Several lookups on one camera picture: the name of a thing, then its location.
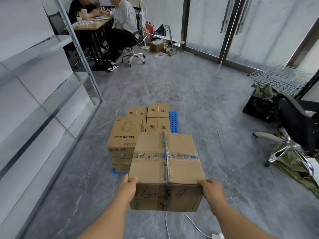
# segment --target black crate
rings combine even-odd
[[[242,111],[268,123],[275,121],[274,103],[253,95]]]

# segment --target red fire extinguisher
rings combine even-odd
[[[154,30],[154,24],[146,22],[145,28],[148,31],[148,33],[154,34],[154,31],[155,31]]]

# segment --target green cloth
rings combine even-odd
[[[284,145],[277,145],[273,152],[276,152],[283,148]],[[312,191],[317,197],[319,197],[319,186],[315,180],[309,177],[308,170],[305,168],[303,163],[300,161],[298,155],[293,151],[288,151],[283,156],[279,157],[277,161],[273,163],[278,168],[289,174],[299,183],[303,184],[306,188]]]

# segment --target wire rack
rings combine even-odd
[[[249,75],[256,84],[270,85],[278,92],[295,96],[311,79],[313,74],[302,69],[273,63]]]

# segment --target striped shirt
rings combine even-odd
[[[110,15],[114,19],[112,28],[123,26],[125,30],[131,33],[138,30],[135,10],[127,0],[121,0],[119,7],[115,7],[115,11],[111,11]]]

